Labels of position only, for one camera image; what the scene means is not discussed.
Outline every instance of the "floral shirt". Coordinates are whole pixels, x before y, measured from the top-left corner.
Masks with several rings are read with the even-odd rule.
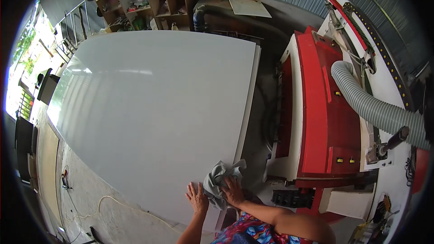
[[[211,244],[300,244],[299,237],[279,234],[273,227],[243,212],[240,219],[218,233]]]

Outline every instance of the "metal railing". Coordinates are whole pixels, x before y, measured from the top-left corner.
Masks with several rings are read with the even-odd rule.
[[[83,8],[83,6],[84,6],[84,11],[86,13],[86,20],[87,20],[87,25],[88,25],[88,28],[89,28],[89,33],[90,33],[90,35],[93,35],[92,30],[90,29],[89,16],[87,14],[86,0],[83,0],[80,4],[78,4],[75,8],[73,8],[70,12],[65,13],[65,17],[62,18],[59,21],[59,23],[58,23],[58,24],[61,24],[63,21],[65,22],[65,24],[66,24],[66,35],[67,35],[67,38],[68,38],[69,42],[72,43],[71,38],[69,37],[69,33],[68,33],[68,17],[69,17],[69,20],[71,21],[71,26],[72,26],[72,29],[73,29],[73,33],[74,33],[75,46],[77,46],[79,44],[79,42],[77,41],[77,31],[76,31],[76,28],[75,28],[75,17],[76,16],[78,16],[79,19],[80,19],[80,24],[81,24],[81,28],[82,28],[84,39],[87,39],[86,31],[85,31],[84,24],[83,24],[83,17],[81,16],[81,8]]]

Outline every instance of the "dust collection hose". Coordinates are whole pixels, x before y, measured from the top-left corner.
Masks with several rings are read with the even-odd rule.
[[[368,94],[355,81],[351,63],[336,61],[332,65],[331,73],[345,100],[358,115],[391,135],[399,128],[407,126],[410,133],[406,142],[424,150],[430,149],[429,142],[425,140],[422,115],[383,102]]]

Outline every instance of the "handle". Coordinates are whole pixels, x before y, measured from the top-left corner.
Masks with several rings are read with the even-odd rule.
[[[408,127],[401,127],[399,131],[395,133],[392,138],[390,138],[387,142],[388,148],[392,150],[393,148],[404,142],[407,139],[409,132],[410,129]]]

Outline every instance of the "grey rag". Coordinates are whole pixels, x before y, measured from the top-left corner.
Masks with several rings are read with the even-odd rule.
[[[226,200],[224,198],[224,192],[221,190],[220,186],[223,185],[227,187],[224,182],[224,176],[233,176],[237,182],[241,181],[243,175],[240,172],[241,169],[246,168],[246,161],[240,160],[233,164],[230,169],[228,169],[222,161],[219,161],[207,174],[205,180],[203,181],[204,193],[208,196],[210,204],[214,207],[224,210],[226,208]]]

